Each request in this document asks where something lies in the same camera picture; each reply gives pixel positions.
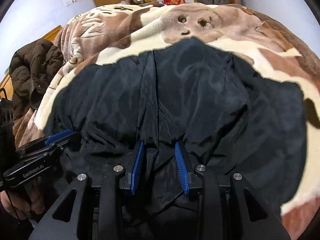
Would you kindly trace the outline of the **person's left hand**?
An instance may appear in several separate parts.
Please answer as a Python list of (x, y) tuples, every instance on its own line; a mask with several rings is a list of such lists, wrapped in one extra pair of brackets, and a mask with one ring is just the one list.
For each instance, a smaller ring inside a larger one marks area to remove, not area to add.
[(21, 198), (20, 196), (12, 192), (1, 192), (1, 204), (8, 214), (14, 218), (25, 220), (30, 211), (33, 211), (37, 215), (42, 214), (45, 210), (43, 195), (40, 192), (40, 182), (34, 180), (32, 182), (31, 193), (29, 199)]

